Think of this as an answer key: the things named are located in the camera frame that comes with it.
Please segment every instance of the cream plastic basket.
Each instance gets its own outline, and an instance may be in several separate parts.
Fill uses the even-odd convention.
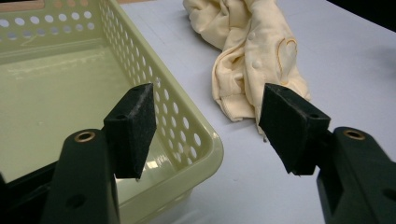
[[[0,172],[9,182],[57,161],[69,134],[101,129],[121,96],[148,82],[157,132],[142,178],[117,182],[121,223],[150,220],[212,176],[218,135],[116,1],[0,12]]]

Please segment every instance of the cream cloth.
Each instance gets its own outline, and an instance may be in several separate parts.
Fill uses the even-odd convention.
[[[193,30],[222,49],[212,70],[212,95],[230,120],[259,123],[265,83],[310,99],[296,66],[297,42],[276,0],[184,0],[183,6]]]

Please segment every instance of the brass screw hole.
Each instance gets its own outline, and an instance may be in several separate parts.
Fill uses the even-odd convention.
[[[345,130],[344,135],[355,140],[364,140],[366,138],[363,133],[353,130]]]
[[[75,137],[75,141],[78,143],[84,143],[84,142],[89,142],[95,137],[95,133],[93,132],[84,132],[84,133],[79,133]]]

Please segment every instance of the white table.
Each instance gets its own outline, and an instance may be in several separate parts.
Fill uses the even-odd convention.
[[[312,103],[371,134],[396,161],[396,33],[325,0],[279,0],[299,43],[298,67]],[[182,0],[122,5],[141,33],[218,132],[219,170],[190,198],[152,223],[324,223],[316,178],[286,174],[254,121],[230,122],[211,97],[220,51],[192,29]]]

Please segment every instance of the cloth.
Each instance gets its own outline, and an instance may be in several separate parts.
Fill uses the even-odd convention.
[[[296,65],[297,41],[276,0],[183,0],[183,6],[192,29],[222,50],[212,70],[212,95],[230,120],[255,118],[263,134],[265,83],[310,99]]]

